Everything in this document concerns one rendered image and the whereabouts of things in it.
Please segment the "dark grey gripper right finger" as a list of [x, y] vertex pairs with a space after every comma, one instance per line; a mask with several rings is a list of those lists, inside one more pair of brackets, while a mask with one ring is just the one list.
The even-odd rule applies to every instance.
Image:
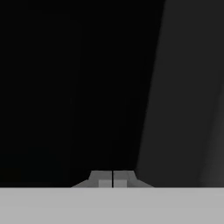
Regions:
[[113, 171], [113, 184], [114, 187], [150, 187], [142, 180], [137, 179], [134, 171]]

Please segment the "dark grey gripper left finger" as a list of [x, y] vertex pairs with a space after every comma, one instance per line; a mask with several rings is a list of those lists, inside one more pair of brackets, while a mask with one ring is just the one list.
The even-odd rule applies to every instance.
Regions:
[[112, 171], [91, 171], [88, 179], [75, 185], [75, 187], [112, 187]]

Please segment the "black microwave oven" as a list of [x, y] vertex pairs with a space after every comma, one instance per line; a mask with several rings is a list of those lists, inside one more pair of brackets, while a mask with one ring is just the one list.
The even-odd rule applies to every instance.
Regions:
[[123, 170], [224, 186], [224, 0], [0, 0], [0, 187]]

